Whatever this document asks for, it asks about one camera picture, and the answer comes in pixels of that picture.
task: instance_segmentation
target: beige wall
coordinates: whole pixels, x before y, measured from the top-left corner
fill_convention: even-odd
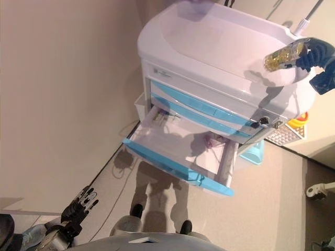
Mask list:
[[[234,8],[243,12],[266,18],[273,10],[276,0],[236,0]],[[283,24],[292,21],[294,31],[300,20],[307,16],[317,0],[282,1],[278,9],[269,18],[270,21]],[[324,39],[335,45],[334,0],[325,0],[310,20],[310,25],[302,33],[303,36]],[[307,140],[286,145],[298,153],[304,154],[328,166],[335,168],[335,90],[322,96],[309,111],[310,120],[307,126]]]
[[[137,122],[137,37],[163,3],[1,1],[0,210],[61,212],[105,165]]]

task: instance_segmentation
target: yellow object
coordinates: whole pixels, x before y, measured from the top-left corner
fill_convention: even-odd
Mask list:
[[[293,129],[295,128],[299,128],[302,127],[303,125],[305,125],[308,122],[308,117],[307,117],[307,113],[304,113],[301,118],[303,118],[304,120],[298,120],[298,119],[291,119],[287,124],[292,127]]]
[[[300,58],[300,55],[304,54],[306,51],[307,49],[305,48],[304,42],[293,42],[288,46],[267,55],[264,59],[264,67],[269,72],[292,67],[295,65],[295,61]]]

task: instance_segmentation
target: white cart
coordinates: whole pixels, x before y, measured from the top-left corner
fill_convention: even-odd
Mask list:
[[[314,73],[267,73],[296,39],[280,25],[210,2],[179,2],[142,30],[141,124],[124,143],[172,175],[224,195],[237,154],[309,110]]]

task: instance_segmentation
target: beige floor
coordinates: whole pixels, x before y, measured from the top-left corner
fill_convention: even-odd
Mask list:
[[[333,170],[269,143],[262,165],[238,158],[235,167],[235,195],[225,197],[188,186],[121,148],[93,183],[99,204],[82,223],[76,243],[109,236],[135,203],[145,206],[144,231],[173,233],[190,219],[194,231],[228,251],[305,250],[305,242],[309,250],[311,241],[335,233],[329,223],[334,222],[335,196],[306,201],[304,194],[305,186],[334,181]],[[31,216],[26,225],[35,220]]]

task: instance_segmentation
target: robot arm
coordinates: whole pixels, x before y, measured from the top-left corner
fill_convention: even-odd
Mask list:
[[[335,88],[335,48],[316,38],[308,38],[305,46],[308,52],[297,59],[296,66],[308,72],[313,66],[325,70],[310,81],[313,88],[322,95]]]

